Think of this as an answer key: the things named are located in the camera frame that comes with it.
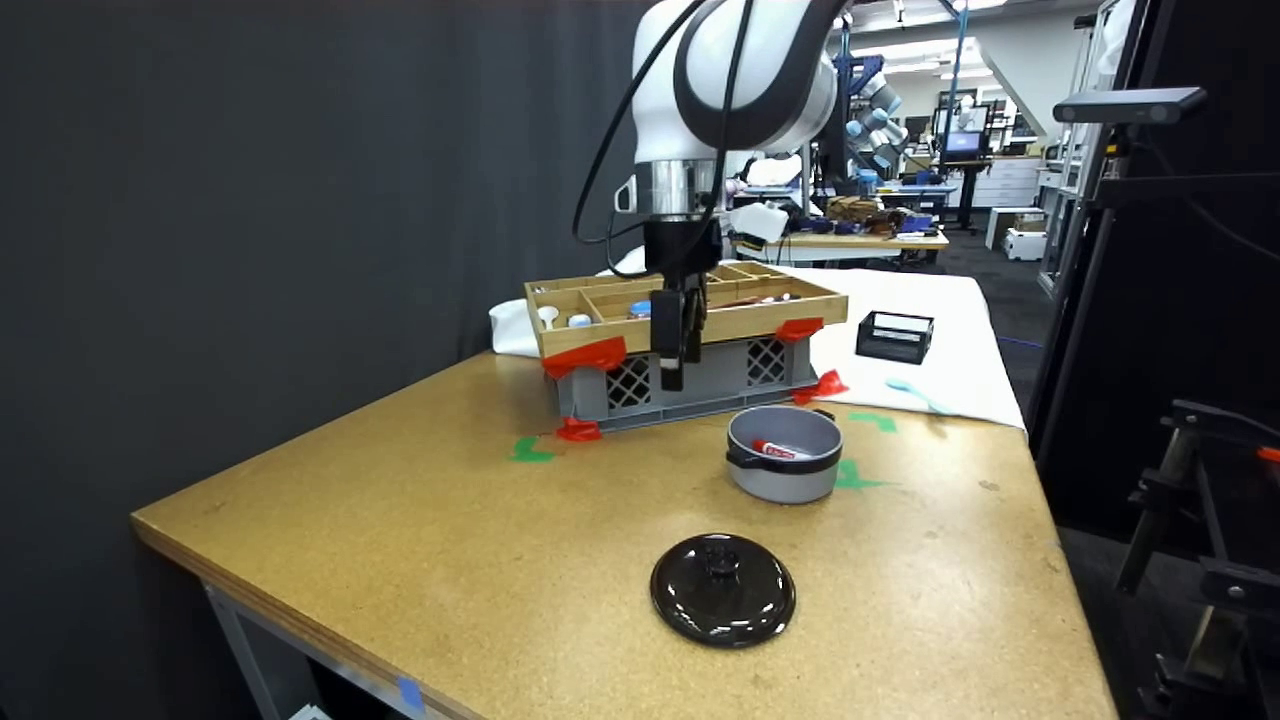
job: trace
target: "black device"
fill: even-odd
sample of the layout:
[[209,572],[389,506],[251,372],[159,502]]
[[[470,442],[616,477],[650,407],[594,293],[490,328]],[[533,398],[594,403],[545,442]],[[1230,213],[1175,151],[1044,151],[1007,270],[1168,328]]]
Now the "black device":
[[933,316],[867,311],[867,316],[856,324],[856,356],[923,365],[930,346],[933,346]]

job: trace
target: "green tape marker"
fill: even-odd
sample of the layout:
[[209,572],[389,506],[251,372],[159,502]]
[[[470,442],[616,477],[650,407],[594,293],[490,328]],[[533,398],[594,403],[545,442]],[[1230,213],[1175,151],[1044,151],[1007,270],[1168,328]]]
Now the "green tape marker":
[[881,416],[881,414],[848,414],[851,423],[867,423],[878,432],[895,432],[895,419],[891,416]]
[[513,462],[515,465],[552,465],[556,453],[538,448],[538,437],[515,437]]
[[837,489],[881,489],[881,484],[885,484],[885,480],[861,477],[851,462],[839,462],[839,465],[837,465]]

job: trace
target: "black lid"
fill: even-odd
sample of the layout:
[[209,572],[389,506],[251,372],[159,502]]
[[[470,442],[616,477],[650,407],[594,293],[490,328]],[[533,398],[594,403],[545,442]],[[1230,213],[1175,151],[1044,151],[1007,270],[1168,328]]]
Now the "black lid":
[[751,649],[779,637],[795,612],[789,568],[745,535],[689,535],[657,559],[650,595],[689,640]]

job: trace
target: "round container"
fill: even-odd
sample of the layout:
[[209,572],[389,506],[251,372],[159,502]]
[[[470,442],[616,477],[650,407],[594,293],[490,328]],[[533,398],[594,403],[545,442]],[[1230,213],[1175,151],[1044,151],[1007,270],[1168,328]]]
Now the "round container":
[[834,498],[839,427],[817,407],[764,403],[728,423],[733,480],[773,506],[813,506]]

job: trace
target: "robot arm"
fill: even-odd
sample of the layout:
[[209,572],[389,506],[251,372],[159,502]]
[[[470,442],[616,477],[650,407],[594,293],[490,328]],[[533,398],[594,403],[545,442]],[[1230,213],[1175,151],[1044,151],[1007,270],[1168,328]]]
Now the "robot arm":
[[643,196],[643,262],[666,278],[654,293],[662,385],[685,390],[701,361],[709,311],[706,274],[722,264],[724,151],[795,151],[837,105],[824,39],[845,0],[662,0],[643,11],[632,70],[654,70],[632,99],[635,176]]

